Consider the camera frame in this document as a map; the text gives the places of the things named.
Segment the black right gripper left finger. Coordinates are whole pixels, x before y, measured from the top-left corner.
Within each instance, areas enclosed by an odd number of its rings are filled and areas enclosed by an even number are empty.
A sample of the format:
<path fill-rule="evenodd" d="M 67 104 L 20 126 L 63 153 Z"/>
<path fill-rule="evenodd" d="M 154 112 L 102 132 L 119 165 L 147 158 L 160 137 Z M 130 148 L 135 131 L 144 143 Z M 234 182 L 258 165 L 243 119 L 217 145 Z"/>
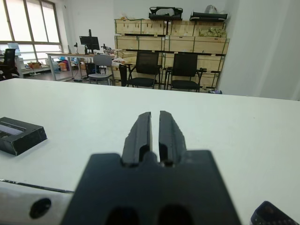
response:
<path fill-rule="evenodd" d="M 138 116 L 124 142 L 122 163 L 138 166 L 147 152 L 152 151 L 151 112 Z"/>

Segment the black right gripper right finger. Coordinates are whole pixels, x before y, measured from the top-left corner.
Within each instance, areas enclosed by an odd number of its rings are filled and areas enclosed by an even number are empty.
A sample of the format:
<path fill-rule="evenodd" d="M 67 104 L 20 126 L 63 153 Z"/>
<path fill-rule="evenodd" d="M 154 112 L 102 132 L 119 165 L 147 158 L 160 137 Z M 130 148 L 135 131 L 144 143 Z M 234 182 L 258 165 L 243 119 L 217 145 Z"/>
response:
<path fill-rule="evenodd" d="M 185 137 L 172 114 L 167 111 L 160 111 L 158 143 L 160 162 L 165 166 L 178 164 L 187 151 Z"/>

